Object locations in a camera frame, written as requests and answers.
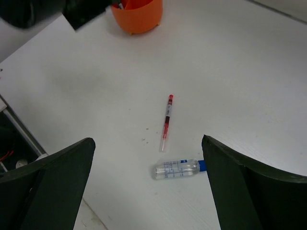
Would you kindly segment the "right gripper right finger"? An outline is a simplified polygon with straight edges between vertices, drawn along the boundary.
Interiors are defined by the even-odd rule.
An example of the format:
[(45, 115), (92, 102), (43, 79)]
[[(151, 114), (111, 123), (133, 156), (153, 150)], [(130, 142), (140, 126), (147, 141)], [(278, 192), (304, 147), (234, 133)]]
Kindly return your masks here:
[(307, 178), (245, 156), (204, 136), (204, 161), (220, 228), (305, 230)]

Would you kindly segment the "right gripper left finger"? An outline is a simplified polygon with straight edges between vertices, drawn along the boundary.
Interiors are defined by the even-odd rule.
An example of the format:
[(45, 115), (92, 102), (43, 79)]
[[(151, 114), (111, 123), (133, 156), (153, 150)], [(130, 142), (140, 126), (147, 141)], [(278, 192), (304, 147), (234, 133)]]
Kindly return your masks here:
[(92, 167), (95, 141), (77, 143), (0, 175), (2, 230), (74, 228)]

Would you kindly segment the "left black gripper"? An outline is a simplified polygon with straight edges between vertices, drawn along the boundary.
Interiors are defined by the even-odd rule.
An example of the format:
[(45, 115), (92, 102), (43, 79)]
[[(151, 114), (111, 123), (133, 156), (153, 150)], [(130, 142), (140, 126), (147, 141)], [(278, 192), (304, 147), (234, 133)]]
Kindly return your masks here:
[(15, 28), (28, 29), (62, 12), (78, 30), (112, 4), (112, 0), (0, 0), (0, 18)]

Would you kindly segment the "clear spray bottle blue nozzle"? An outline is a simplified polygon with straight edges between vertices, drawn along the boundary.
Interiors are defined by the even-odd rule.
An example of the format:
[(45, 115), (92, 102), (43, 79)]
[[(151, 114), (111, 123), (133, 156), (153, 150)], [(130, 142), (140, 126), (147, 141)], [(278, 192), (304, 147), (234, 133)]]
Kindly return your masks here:
[(207, 171), (204, 160), (184, 159), (158, 163), (153, 167), (156, 180), (193, 176)]

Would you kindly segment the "red pen refill with white end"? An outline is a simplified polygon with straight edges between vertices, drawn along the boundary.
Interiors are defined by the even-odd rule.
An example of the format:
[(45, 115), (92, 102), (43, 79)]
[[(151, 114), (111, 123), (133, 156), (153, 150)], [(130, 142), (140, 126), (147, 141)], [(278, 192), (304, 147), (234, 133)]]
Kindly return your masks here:
[(174, 98), (174, 96), (172, 94), (170, 94), (169, 97), (168, 97), (168, 103), (167, 103), (166, 113), (165, 113), (164, 127), (163, 127), (163, 132), (162, 132), (162, 137), (161, 137), (160, 148), (159, 148), (160, 152), (163, 152), (165, 150), (165, 143), (166, 143), (167, 135), (168, 135), (173, 98)]

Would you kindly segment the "orange round compartment organizer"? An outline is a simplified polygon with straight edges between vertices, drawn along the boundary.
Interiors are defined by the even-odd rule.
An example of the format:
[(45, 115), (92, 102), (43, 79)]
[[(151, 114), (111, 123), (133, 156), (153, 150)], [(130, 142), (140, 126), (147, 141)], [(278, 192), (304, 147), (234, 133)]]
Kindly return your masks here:
[(161, 23), (162, 0), (122, 0), (120, 3), (123, 10), (114, 3), (111, 11), (119, 27), (130, 35), (148, 32)]

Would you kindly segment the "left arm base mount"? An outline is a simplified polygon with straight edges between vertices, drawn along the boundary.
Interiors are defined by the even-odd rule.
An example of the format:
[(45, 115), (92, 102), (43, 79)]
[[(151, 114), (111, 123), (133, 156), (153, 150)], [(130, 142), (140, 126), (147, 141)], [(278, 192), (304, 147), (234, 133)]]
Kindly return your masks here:
[(16, 114), (6, 108), (0, 113), (0, 173), (15, 170), (47, 156)]

